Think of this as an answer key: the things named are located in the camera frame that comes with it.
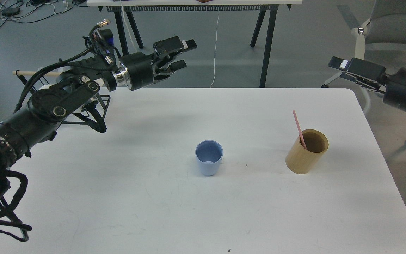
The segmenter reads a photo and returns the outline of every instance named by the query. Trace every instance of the screw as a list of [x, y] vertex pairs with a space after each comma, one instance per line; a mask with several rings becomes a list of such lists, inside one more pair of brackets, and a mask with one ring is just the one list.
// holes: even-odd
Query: screw
[[89, 79], [89, 77], [87, 77], [87, 76], [82, 76], [82, 77], [81, 77], [81, 81], [82, 81], [83, 83], [87, 83], [87, 82], [90, 81], [90, 79]]
[[89, 83], [88, 86], [89, 86], [89, 89], [92, 90], [92, 91], [97, 91], [98, 90], [98, 84], [95, 83], [95, 82]]
[[63, 108], [61, 106], [55, 106], [53, 108], [53, 114], [57, 117], [63, 117], [63, 116], [65, 116], [66, 113], [67, 113], [67, 111], [65, 110], [65, 108]]

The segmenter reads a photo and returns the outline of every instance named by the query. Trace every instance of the pink straw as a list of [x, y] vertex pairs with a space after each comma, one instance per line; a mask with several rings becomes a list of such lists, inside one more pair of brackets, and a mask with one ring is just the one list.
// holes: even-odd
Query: pink straw
[[295, 123], [297, 124], [297, 129], [299, 130], [300, 140], [302, 140], [303, 148], [305, 148], [305, 150], [307, 150], [307, 149], [306, 149], [305, 140], [303, 139], [302, 131], [300, 130], [299, 121], [297, 120], [297, 115], [295, 114], [295, 110], [293, 110], [292, 112], [294, 113]]

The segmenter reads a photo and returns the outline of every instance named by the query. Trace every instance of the blue cup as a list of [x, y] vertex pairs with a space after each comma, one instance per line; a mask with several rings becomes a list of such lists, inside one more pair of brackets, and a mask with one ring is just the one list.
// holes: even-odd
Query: blue cup
[[195, 149], [198, 167], [205, 176], [211, 176], [217, 173], [222, 161], [222, 146], [214, 140], [205, 140], [198, 144]]

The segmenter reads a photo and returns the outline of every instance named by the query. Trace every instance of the table leg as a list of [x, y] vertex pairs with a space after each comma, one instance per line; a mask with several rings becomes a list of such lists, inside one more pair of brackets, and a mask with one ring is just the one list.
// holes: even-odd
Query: table leg
[[142, 39], [140, 38], [139, 30], [137, 30], [137, 25], [136, 25], [136, 21], [134, 20], [133, 13], [130, 11], [127, 11], [126, 16], [128, 17], [129, 23], [131, 24], [131, 28], [133, 29], [134, 37], [136, 37], [136, 40], [137, 40], [137, 45], [139, 45], [139, 48], [143, 48]]
[[267, 69], [269, 67], [270, 50], [272, 48], [273, 31], [275, 29], [275, 19], [277, 10], [270, 10], [269, 26], [267, 27], [266, 48], [264, 49], [263, 69], [261, 70], [261, 81], [259, 87], [266, 87]]
[[122, 17], [121, 17], [121, 14], [119, 11], [114, 11], [114, 16], [116, 18], [117, 31], [119, 33], [120, 44], [121, 44], [121, 51], [122, 51], [123, 56], [126, 56], [129, 54], [129, 52], [128, 52], [128, 45], [126, 44], [126, 37], [124, 35]]
[[263, 24], [264, 16], [266, 15], [265, 10], [259, 11], [258, 20], [256, 21], [255, 31], [253, 32], [252, 41], [250, 42], [250, 47], [255, 47], [256, 40], [258, 39], [259, 30], [261, 29], [261, 25]]

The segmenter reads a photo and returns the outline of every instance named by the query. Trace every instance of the bamboo cup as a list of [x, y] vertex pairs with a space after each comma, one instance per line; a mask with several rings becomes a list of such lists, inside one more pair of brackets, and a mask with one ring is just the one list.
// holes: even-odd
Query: bamboo cup
[[297, 174], [306, 174], [328, 149], [328, 140], [317, 130], [302, 131], [306, 148], [303, 148], [298, 136], [286, 156], [286, 165]]

